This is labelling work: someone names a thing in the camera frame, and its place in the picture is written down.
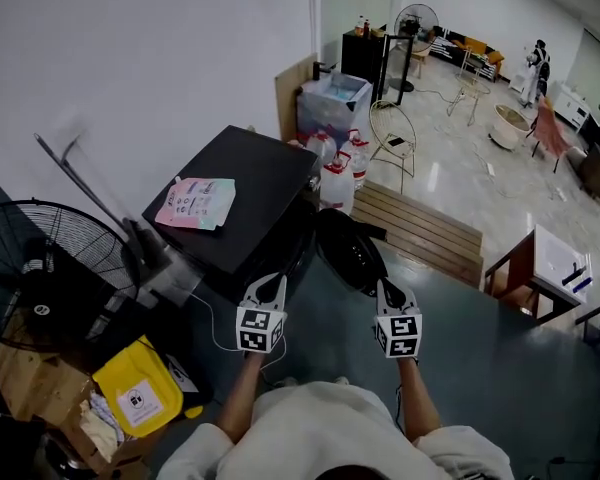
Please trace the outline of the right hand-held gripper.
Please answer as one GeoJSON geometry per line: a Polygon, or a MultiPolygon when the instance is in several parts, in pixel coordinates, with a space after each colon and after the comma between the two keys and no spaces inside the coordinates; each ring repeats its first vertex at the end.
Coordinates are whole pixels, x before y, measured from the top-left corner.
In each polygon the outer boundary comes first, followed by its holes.
{"type": "Polygon", "coordinates": [[[380,278],[376,313],[375,338],[384,356],[416,358],[422,339],[422,315],[414,293],[396,286],[388,278],[380,278]]]}

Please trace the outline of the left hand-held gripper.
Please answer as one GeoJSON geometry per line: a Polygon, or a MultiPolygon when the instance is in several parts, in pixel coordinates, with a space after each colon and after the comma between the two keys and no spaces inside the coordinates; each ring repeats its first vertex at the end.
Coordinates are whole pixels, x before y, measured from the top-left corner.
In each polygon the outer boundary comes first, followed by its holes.
{"type": "Polygon", "coordinates": [[[238,350],[268,354],[275,348],[284,333],[286,291],[283,273],[265,275],[249,285],[236,312],[238,350]]]}

